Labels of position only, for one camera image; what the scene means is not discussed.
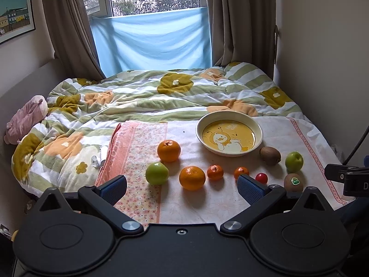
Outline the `red cherry tomato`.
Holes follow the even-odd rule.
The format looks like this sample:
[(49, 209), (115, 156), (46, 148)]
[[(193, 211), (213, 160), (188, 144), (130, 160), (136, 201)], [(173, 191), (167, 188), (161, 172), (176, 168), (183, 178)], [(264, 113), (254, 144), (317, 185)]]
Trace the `red cherry tomato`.
[(267, 184), (267, 183), (268, 183), (268, 176), (267, 176), (267, 174), (265, 174), (265, 173), (258, 173), (258, 174), (255, 176), (255, 179), (256, 179), (259, 183), (262, 183), (262, 184)]

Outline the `small mandarin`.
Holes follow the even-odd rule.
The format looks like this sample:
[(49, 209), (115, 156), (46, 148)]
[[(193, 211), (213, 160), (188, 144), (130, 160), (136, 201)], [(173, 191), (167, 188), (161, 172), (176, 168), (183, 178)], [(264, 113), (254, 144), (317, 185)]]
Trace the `small mandarin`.
[(237, 167), (233, 173), (234, 179), (237, 181), (241, 175), (250, 175), (248, 168), (244, 166)]
[(224, 176), (224, 170), (218, 164), (212, 164), (209, 166), (206, 173), (210, 181), (219, 181), (223, 179)]

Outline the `kiwi with green sticker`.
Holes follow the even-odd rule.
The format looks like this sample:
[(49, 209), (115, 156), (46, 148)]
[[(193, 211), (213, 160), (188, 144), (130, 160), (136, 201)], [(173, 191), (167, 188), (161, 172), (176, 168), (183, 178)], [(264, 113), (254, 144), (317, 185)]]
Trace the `kiwi with green sticker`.
[(304, 186), (298, 174), (290, 173), (285, 176), (284, 188), (288, 192), (300, 193), (303, 191)]

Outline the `brown kiwi plain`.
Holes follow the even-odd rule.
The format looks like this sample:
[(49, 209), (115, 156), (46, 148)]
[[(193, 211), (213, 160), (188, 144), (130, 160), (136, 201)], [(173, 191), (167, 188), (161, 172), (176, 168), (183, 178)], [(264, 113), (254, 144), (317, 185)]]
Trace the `brown kiwi plain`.
[(268, 166), (275, 166), (281, 161), (279, 150), (274, 147), (264, 146), (259, 150), (259, 157)]

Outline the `green apple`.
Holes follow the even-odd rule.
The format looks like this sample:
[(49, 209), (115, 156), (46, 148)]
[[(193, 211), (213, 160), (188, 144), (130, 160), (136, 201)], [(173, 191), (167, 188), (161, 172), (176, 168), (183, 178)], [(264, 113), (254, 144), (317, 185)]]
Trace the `green apple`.
[(286, 156), (285, 166), (287, 171), (290, 173), (296, 173), (300, 171), (300, 169), (303, 168), (303, 164), (303, 156), (297, 151), (290, 152)]
[(151, 163), (146, 169), (145, 177), (147, 182), (153, 186), (162, 185), (169, 178), (169, 170), (161, 162)]

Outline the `large orange front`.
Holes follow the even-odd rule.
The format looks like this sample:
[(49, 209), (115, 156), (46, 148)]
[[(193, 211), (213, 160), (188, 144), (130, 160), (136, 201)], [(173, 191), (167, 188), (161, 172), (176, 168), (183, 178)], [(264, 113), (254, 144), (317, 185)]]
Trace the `large orange front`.
[(187, 166), (179, 173), (179, 183), (188, 191), (200, 190), (205, 184), (204, 171), (197, 166)]

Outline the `large orange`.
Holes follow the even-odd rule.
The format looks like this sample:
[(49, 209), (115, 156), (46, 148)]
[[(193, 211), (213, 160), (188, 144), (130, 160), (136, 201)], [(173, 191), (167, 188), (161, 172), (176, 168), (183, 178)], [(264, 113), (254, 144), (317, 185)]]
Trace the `large orange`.
[(187, 166), (179, 173), (179, 183), (188, 191), (200, 190), (205, 184), (204, 171), (197, 166)]
[(166, 139), (158, 145), (157, 154), (162, 162), (172, 163), (179, 159), (181, 147), (176, 141)]

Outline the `floral striped duvet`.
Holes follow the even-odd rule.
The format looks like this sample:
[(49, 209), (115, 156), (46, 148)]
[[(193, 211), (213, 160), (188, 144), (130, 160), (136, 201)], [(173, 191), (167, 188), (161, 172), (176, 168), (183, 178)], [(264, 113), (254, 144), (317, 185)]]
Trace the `floral striped duvet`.
[(94, 160), (106, 156), (116, 125), (127, 120), (195, 121), (219, 110), (303, 118), (299, 105), (261, 69), (240, 62), (125, 71), (102, 81), (68, 78), (46, 101), (46, 117), (23, 136), (11, 158), (14, 177), (35, 196), (51, 186), (73, 192), (94, 184)]

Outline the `cream duck pattern bowl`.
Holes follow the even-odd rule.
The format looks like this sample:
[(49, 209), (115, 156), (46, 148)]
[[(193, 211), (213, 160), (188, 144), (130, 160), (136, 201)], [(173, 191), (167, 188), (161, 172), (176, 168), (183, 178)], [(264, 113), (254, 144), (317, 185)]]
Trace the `cream duck pattern bowl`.
[(196, 136), (210, 152), (240, 157), (263, 142), (263, 130), (255, 119), (236, 111), (215, 111), (204, 115), (196, 126)]

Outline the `beige headboard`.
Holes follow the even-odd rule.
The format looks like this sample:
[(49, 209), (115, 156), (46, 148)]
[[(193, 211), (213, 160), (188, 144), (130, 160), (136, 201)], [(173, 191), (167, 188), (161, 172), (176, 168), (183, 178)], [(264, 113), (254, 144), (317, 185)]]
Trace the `beige headboard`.
[[(1, 96), (1, 137), (6, 123), (16, 111), (35, 95), (47, 96), (67, 77), (58, 59), (53, 59), (25, 77)], [(15, 145), (7, 145), (1, 140), (1, 224), (10, 232), (18, 229), (25, 217), (24, 207), (29, 196), (16, 181), (11, 171), (11, 157)]]

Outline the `left brown curtain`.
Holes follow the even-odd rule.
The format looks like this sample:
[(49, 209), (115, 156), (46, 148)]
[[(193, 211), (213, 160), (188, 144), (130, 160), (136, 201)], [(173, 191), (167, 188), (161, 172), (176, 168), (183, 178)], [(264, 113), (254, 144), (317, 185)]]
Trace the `left brown curtain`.
[(55, 56), (66, 72), (75, 78), (103, 80), (83, 0), (42, 0), (42, 5)]

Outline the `brown curtain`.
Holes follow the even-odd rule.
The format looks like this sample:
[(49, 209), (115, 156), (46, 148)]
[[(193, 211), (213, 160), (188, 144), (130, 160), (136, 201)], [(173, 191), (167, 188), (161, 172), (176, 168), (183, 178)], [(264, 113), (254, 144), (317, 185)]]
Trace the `brown curtain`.
[(42, 5), (55, 56), (66, 72), (75, 78), (103, 80), (83, 0), (42, 0)]
[(277, 0), (206, 0), (212, 63), (251, 63), (273, 78)]

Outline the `right brown curtain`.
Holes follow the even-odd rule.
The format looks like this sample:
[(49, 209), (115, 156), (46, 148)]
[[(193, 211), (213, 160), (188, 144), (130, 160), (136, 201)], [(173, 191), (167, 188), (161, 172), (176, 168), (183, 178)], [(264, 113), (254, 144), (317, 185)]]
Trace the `right brown curtain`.
[(251, 63), (273, 78), (277, 0), (206, 0), (212, 63)]

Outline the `blue cloth over window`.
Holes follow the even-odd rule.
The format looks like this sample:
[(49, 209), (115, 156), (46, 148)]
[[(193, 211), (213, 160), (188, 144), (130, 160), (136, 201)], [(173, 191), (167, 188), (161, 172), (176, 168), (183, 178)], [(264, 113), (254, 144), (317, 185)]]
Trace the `blue cloth over window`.
[(212, 66), (207, 8), (92, 18), (90, 26), (107, 77), (128, 70)]

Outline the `framed wall picture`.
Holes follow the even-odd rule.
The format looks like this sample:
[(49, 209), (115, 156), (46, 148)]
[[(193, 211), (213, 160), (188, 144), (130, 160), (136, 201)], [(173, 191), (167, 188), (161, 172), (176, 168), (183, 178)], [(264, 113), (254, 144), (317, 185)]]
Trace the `framed wall picture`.
[(36, 29), (32, 0), (1, 0), (0, 43)]

